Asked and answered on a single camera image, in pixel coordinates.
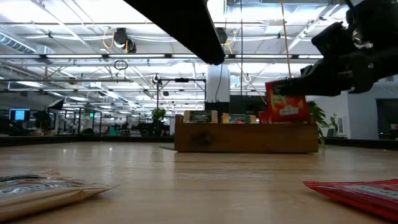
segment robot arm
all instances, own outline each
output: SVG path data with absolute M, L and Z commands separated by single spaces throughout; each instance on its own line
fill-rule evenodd
M 348 28 L 336 22 L 315 36 L 312 44 L 323 59 L 301 69 L 300 78 L 280 81 L 280 94 L 362 93 L 379 79 L 398 74 L 398 2 L 364 0 L 356 6 L 346 2 Z M 361 47 L 364 43 L 371 47 Z

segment wooden table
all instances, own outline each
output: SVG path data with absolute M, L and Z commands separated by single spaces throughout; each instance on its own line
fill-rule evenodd
M 115 142 L 0 149 L 1 175 L 48 168 L 121 186 L 15 223 L 387 223 L 302 181 L 395 178 L 398 152 L 330 146 L 318 154 L 182 154 Z

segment red snack bag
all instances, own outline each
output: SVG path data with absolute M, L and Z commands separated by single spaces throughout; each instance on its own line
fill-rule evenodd
M 308 120 L 309 115 L 305 96 L 278 95 L 278 84 L 281 84 L 281 82 L 266 83 L 269 100 L 268 110 L 271 121 L 273 123 L 278 123 L 284 121 Z
M 267 111 L 259 111 L 259 120 L 261 124 L 269 124 L 269 116 Z
M 375 182 L 304 182 L 330 198 L 398 222 L 398 179 Z

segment wooden crate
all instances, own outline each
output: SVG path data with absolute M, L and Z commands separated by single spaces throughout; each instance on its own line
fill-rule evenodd
M 187 124 L 176 118 L 178 152 L 318 152 L 314 124 Z

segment snack bag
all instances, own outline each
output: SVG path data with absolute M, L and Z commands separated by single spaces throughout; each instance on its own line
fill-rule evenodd
M 218 123 L 217 111 L 185 111 L 184 123 Z
M 270 124 L 268 111 L 259 111 L 259 119 L 261 124 Z
M 0 177 L 0 223 L 77 202 L 114 187 L 61 177 L 54 170 Z
M 223 124 L 257 124 L 256 116 L 248 114 L 223 113 Z
M 285 121 L 306 121 L 309 118 L 305 96 L 281 96 L 278 84 L 280 82 L 266 83 L 269 100 L 269 116 L 273 123 Z
M 374 182 L 309 182 L 304 185 L 330 198 L 398 222 L 398 179 Z

